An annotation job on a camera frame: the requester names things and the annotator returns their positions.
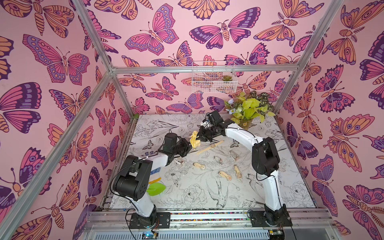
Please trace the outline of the yellow cleaning cloth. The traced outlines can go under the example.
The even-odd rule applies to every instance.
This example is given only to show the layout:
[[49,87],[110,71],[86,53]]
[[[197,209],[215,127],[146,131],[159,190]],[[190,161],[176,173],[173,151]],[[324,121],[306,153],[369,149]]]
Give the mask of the yellow cleaning cloth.
[[196,149],[201,145],[201,141],[198,139],[198,131],[193,131],[192,135],[190,136],[190,144],[193,149]]

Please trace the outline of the pink strap round watch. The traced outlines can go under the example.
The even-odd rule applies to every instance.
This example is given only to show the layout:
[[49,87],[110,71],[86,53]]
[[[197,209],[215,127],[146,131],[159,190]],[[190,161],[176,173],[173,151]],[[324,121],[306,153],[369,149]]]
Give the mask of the pink strap round watch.
[[214,160],[215,160],[216,163],[218,163],[221,166],[224,164],[222,158],[220,158],[218,156],[214,156]]

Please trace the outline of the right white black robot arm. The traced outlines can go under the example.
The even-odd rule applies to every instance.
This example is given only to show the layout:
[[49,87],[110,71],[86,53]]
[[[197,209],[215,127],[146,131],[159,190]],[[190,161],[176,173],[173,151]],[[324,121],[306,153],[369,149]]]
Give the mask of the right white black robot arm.
[[271,227],[292,227],[292,219],[282,200],[278,183],[280,157],[274,140],[256,136],[234,121],[224,120],[218,111],[213,111],[207,113],[201,122],[197,139],[212,142],[218,136],[231,138],[251,151],[252,167],[265,192],[265,222]]

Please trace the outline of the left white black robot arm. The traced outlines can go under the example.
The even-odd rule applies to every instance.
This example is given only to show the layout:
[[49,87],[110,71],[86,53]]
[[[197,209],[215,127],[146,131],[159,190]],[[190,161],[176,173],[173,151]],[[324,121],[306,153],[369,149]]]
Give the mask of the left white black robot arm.
[[146,157],[129,155],[110,185],[110,191],[129,200],[136,210],[140,225],[151,228],[158,224],[157,208],[147,189],[151,172],[168,166],[175,157],[185,157],[193,148],[192,144],[177,134],[166,134],[157,153]]

